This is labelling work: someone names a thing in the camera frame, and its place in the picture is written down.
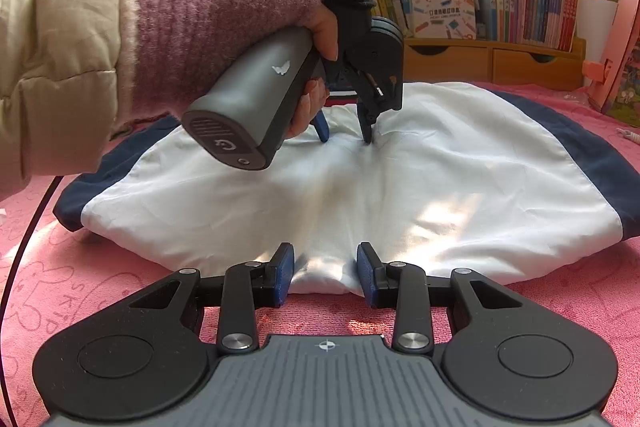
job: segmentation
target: pink tablecloth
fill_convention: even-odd
[[[615,121],[543,89],[509,90],[578,121],[640,169],[640,146],[618,137]],[[0,203],[7,213],[0,227],[0,287],[48,183],[48,179],[36,179],[22,194]],[[31,380],[31,360],[43,341],[166,273],[101,237],[86,231],[67,232],[55,222],[49,208],[18,273],[2,336],[9,390],[21,427],[35,427],[47,416]],[[640,240],[615,245],[513,288],[609,342],[618,356],[620,376],[606,418],[618,427],[640,427]],[[369,310],[353,295],[293,295],[282,309],[258,311],[257,317],[263,338],[270,332],[389,335],[394,318],[392,312]],[[446,340],[444,314],[436,311],[434,319],[436,338]],[[216,311],[212,310],[202,332],[204,339],[214,338],[215,323]],[[6,419],[4,410],[1,414]]]

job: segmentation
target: drawer handle cutout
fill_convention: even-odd
[[[529,55],[531,55],[531,58],[533,58],[539,64],[547,64],[556,60],[553,55],[543,55],[540,53],[529,53]]]
[[[448,46],[411,46],[420,55],[440,55],[449,49]]]

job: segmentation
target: white cord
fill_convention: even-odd
[[[628,129],[616,129],[616,133],[618,133],[623,138],[631,140],[633,143],[637,143],[638,145],[640,145],[640,134],[629,131]]]

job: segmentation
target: folded garment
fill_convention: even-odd
[[[264,171],[229,168],[177,121],[159,121],[72,182],[54,212],[68,228],[203,275],[292,243],[295,293],[360,293],[361,241],[385,262],[511,283],[640,235],[640,174],[543,105],[469,84],[408,84],[370,145],[354,105],[325,114],[327,143],[310,129]]]

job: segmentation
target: purple sweater cuff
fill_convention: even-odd
[[[127,113],[121,116],[131,120],[165,111],[180,116],[249,46],[285,26],[303,24],[321,2],[136,0],[134,42],[122,44],[122,55],[132,56],[134,65],[131,81],[119,83]]]

